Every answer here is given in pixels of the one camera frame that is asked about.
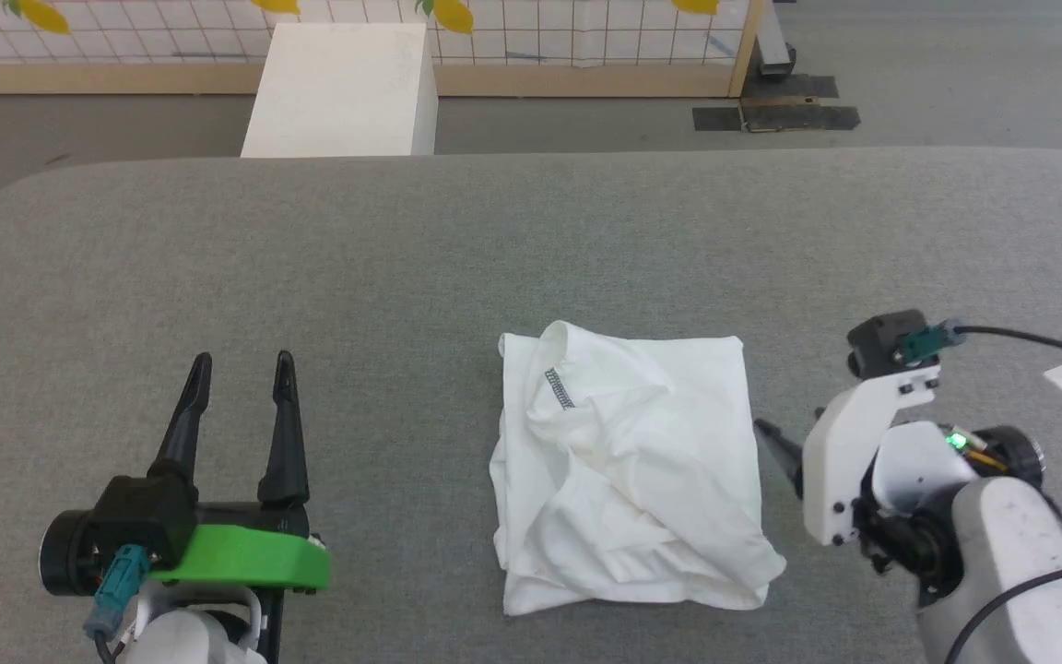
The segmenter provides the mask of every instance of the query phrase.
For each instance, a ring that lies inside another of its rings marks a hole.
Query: wooden frame
[[[764,3],[749,0],[733,67],[438,65],[442,97],[740,97]],[[0,95],[254,95],[262,65],[0,65]]]

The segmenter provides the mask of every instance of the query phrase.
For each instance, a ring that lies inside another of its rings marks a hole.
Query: grid patterned fabric
[[[473,33],[445,30],[409,0],[298,0],[301,13],[249,0],[51,3],[71,34],[37,29],[0,3],[0,64],[260,63],[278,22],[424,22],[445,65],[732,65],[747,0],[715,16],[670,0],[464,0]]]

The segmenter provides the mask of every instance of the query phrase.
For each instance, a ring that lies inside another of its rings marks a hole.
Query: teal cable connector
[[[125,608],[142,588],[149,573],[150,556],[147,556],[144,547],[125,545],[118,549],[105,573],[105,580],[101,581],[101,588],[93,596],[92,613],[85,618],[85,635],[92,639],[100,633],[105,635],[105,640],[117,637],[118,630],[122,629]]]

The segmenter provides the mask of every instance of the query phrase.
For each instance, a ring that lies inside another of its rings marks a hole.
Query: yellow lemon
[[[691,14],[716,14],[719,10],[720,0],[670,0],[679,12],[689,12]]]
[[[33,22],[39,29],[58,34],[72,34],[68,30],[68,21],[64,18],[63,14],[59,14],[53,7],[48,7],[47,4],[41,3],[39,0],[18,0],[18,8],[22,10],[22,16],[25,16],[27,20]]]
[[[461,34],[473,33],[473,14],[461,0],[433,0],[433,14],[440,24],[445,25],[445,30]]]
[[[303,13],[297,7],[297,0],[253,0],[253,4],[266,12],[276,14],[299,14]]]

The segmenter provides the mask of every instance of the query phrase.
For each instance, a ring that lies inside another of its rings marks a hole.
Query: green bracket
[[[194,528],[178,566],[152,571],[150,577],[185,583],[323,590],[330,584],[330,554],[297,534],[201,525]]]

